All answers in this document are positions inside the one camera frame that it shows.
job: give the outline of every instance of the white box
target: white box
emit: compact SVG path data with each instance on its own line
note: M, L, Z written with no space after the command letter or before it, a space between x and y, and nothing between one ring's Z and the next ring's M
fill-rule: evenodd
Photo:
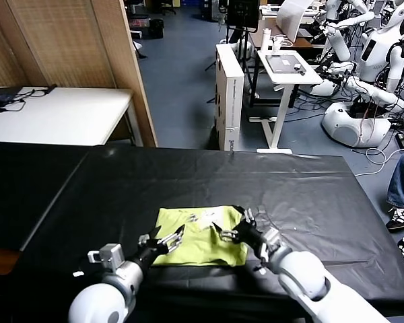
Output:
M216 46L215 127L221 150L238 146L244 73L229 44Z

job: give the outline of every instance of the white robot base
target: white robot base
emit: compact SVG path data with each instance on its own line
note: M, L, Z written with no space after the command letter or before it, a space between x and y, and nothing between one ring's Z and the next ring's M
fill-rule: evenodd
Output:
M384 118L352 118L347 111L353 102L333 103L325 112L322 126L328 135L344 145L357 148L378 147L391 123Z

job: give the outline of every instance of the white table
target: white table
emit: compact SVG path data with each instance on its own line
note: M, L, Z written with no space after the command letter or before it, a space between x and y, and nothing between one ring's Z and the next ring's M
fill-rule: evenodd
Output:
M20 93L32 89L44 87L23 87ZM132 117L131 98L129 89L57 87L43 97L27 98L19 112L0 113L0 141L103 145L125 113ZM21 106L15 103L6 108Z
M292 55L300 62L301 66L306 70L305 74L299 73L274 73L269 63L267 62L266 56L272 55L270 50L263 52L259 50L257 52L264 68L266 69L271 82L283 87L283 95L281 97L280 106L278 108L278 113L276 117L269 119L257 119L252 120L252 122L260 122L263 127L263 132L265 138L268 142L268 149L258 149L258 153L292 153L290 149L279 149L278 141L280 138L281 130L283 128L285 116L288 112L290 97L292 96L292 90L296 84L320 84L322 79L318 74L312 69L312 67L294 50L281 50L280 55ZM275 122L273 131L269 126L270 122Z

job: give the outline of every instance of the yellow-green cloth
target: yellow-green cloth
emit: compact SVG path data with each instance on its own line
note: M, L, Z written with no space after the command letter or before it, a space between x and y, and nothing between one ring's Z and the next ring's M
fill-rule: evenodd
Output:
M244 244L224 242L212 222L223 230L231 230L239 223L241 214L233 207L206 207L197 209L160 209L156 227L161 225L158 238L175 232L185 224L182 244L173 252L159 256L155 265L187 266L245 264L247 247Z

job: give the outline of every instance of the black table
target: black table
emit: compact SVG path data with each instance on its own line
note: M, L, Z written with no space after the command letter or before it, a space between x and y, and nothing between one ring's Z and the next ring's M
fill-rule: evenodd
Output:
M160 207L232 204L263 206L291 247L314 252L383 314L404 314L404 260L342 157L125 146L89 151L17 263L9 284L13 308L31 319L65 315L97 279L88 250L120 242L132 254ZM266 226L268 218L258 221ZM275 276L254 272L256 263L250 253L236 268L152 268L138 308L161 315L186 308L199 317L233 312L270 322L301 316ZM73 278L79 269L87 275Z
M88 149L0 143L0 248L24 249Z

